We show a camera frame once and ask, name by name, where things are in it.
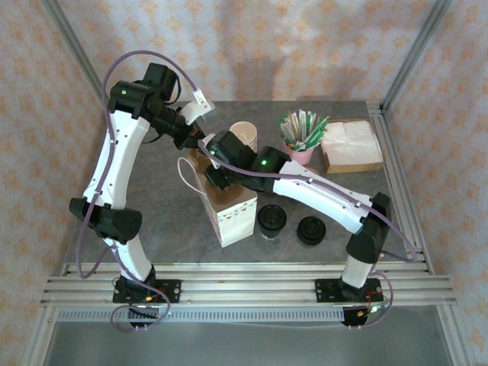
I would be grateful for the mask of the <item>aluminium frame upright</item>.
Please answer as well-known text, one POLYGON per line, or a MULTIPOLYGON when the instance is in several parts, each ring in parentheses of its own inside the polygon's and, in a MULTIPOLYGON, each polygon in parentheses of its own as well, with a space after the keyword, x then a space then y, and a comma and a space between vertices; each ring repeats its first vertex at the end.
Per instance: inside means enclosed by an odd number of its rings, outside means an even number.
POLYGON ((87 79, 89 85, 95 92, 101 105, 105 93, 102 91, 101 79, 98 77, 87 53, 85 52, 79 38, 72 28, 66 14, 64 13, 58 0, 40 0, 48 15, 59 31, 65 45, 77 62, 82 74, 87 79))
POLYGON ((386 96, 379 104, 382 114, 387 114, 399 97, 403 87, 415 69, 420 57, 425 52, 430 40, 435 35, 440 23, 444 19, 453 0, 435 0, 432 10, 429 12, 423 26, 420 29, 413 45, 410 47, 406 57, 396 74, 386 96))

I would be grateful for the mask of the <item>bundle of wrapped stirrers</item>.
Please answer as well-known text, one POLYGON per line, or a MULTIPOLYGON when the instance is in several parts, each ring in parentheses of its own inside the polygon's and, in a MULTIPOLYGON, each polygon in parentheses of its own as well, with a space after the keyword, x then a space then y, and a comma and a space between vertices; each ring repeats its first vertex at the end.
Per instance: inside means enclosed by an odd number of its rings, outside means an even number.
POLYGON ((316 112, 288 111, 279 119, 281 138, 294 152, 305 152, 321 144, 326 135, 329 116, 319 117, 316 112))

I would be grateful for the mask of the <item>stack of paper cups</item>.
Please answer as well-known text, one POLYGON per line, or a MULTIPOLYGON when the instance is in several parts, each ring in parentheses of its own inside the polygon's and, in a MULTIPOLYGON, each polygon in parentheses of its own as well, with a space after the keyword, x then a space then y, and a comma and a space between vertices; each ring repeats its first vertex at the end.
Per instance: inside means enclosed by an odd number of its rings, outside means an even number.
POLYGON ((254 153, 258 152, 258 131, 254 124, 248 121, 238 121, 230 127, 230 132, 244 145, 250 147, 254 153))

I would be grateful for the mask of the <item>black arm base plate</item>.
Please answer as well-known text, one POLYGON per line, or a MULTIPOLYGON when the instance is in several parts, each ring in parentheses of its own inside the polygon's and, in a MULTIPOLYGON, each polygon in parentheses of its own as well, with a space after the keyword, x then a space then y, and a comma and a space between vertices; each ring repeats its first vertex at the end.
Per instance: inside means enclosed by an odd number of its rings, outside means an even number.
POLYGON ((319 303, 373 303, 384 300, 380 281, 369 278, 360 287, 352 287, 341 278, 322 278, 314 282, 316 300, 319 303))
MULTIPOLYGON (((170 303, 179 303, 181 281, 155 279, 151 286, 164 293, 170 303)), ((124 277, 114 282, 113 303, 165 303, 165 299, 153 290, 138 285, 124 277)))

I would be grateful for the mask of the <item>white printed paper bag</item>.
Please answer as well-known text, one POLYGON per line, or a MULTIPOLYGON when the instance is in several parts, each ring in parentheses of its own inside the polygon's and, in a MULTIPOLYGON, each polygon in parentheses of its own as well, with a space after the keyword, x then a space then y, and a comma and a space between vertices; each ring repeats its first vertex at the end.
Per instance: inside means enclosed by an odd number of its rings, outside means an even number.
POLYGON ((191 185, 190 188, 200 195, 220 245, 225 248, 251 236, 255 227, 258 195, 254 192, 254 197, 250 197, 246 201, 234 201, 227 205, 213 204, 204 188, 207 181, 204 170, 211 164, 210 160, 198 149, 190 149, 188 156, 184 159, 180 158, 178 161, 186 161, 191 165, 196 185, 191 185))

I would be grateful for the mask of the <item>pink holder cup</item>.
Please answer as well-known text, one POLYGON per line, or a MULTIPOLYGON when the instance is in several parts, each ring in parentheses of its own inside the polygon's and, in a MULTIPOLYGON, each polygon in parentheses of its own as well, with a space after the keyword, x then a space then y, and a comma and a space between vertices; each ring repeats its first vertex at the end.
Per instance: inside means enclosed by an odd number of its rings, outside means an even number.
POLYGON ((282 142, 282 151, 297 161, 301 165, 306 165, 312 159, 314 148, 302 151, 295 151, 290 148, 285 141, 282 142))

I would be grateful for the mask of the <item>aluminium frame leg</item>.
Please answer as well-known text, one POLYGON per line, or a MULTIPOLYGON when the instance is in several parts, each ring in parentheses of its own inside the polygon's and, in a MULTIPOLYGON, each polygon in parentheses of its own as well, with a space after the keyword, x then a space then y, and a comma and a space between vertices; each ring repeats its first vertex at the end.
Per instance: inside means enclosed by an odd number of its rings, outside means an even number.
POLYGON ((59 310, 57 307, 41 307, 27 342, 21 366, 43 366, 59 310))
POLYGON ((467 326, 457 305, 438 305, 438 315, 454 366, 475 366, 467 326))

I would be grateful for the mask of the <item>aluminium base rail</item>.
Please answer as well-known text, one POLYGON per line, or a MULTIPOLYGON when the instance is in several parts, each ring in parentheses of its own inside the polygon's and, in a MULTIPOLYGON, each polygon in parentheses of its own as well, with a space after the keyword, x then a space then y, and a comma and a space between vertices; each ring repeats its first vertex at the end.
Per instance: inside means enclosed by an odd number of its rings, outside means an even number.
MULTIPOLYGON (((338 278, 344 265, 320 263, 220 263, 156 265, 158 278, 180 280, 179 306, 190 307, 311 307, 314 282, 338 278)), ((455 304, 447 275, 429 272, 426 263, 381 262, 386 275, 381 286, 397 306, 455 304)), ((60 276, 48 279, 42 303, 57 306, 111 305, 112 281, 119 270, 103 264, 89 279, 77 277, 68 264, 60 276)))

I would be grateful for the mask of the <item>aluminium side rail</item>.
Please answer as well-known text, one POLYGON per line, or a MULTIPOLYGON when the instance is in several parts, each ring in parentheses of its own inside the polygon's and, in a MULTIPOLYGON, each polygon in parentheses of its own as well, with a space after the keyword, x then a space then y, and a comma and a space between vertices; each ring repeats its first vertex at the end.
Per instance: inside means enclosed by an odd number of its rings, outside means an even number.
POLYGON ((400 156, 397 152, 396 144, 392 133, 383 115, 379 104, 367 102, 368 114, 377 135, 380 147, 385 156, 385 174, 390 192, 393 195, 393 205, 400 225, 400 229, 406 234, 411 243, 416 247, 418 256, 423 255, 423 263, 429 274, 434 275, 435 269, 432 267, 429 250, 426 245, 425 237, 419 218, 416 215, 413 202, 411 200, 408 184, 403 174, 400 156))

